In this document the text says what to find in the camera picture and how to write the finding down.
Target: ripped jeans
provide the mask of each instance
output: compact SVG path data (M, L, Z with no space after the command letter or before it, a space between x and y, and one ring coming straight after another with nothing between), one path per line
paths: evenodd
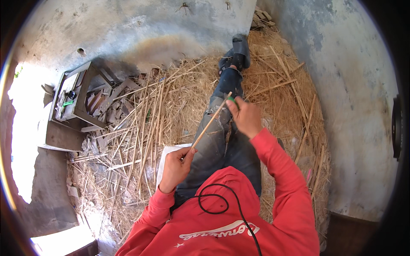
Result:
M225 94L232 91L232 97L243 96L241 87L242 76L239 71L227 68L222 72L218 85L210 98L209 108L204 112L201 123L196 131L196 138L211 120L209 114L215 113L225 99ZM249 138L238 131L235 122L231 123L231 135L226 148L225 138L229 130L232 116L224 107L219 117L212 121L207 131L198 142L191 163L191 171L183 182L178 184L175 191L175 205L171 211L192 198L198 188L217 170L232 166L244 173L253 185L256 194L262 192L260 161Z

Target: left hand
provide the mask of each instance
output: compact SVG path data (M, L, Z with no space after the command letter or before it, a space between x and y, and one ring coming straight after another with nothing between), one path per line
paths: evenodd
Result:
M164 194L171 193L181 183L191 170L191 162L197 149L183 147L165 156L164 173L158 189Z

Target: foot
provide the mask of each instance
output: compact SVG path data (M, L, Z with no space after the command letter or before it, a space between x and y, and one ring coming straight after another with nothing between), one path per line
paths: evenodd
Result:
M233 48L230 49L218 63L219 75L221 75L225 69L231 68L231 66L235 66L235 69L241 72L243 68L249 68L251 65L246 37L239 34L234 35L232 37L232 46Z

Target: hole in wall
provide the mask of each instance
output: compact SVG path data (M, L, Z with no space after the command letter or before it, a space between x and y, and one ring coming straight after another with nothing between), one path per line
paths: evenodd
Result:
M82 48L78 48L77 52L81 55L81 57L85 57L85 51Z

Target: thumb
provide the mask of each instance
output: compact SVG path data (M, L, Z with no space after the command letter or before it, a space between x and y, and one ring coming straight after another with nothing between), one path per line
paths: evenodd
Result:
M235 102L233 102L232 100L227 100L226 105L228 106L228 109L231 112L233 119L235 120L239 115L238 107L236 106Z
M192 163L192 160L194 159L194 155L195 153L198 152L198 150L196 148L191 148L186 156L184 157L184 160L182 161L182 165L183 166L190 166Z

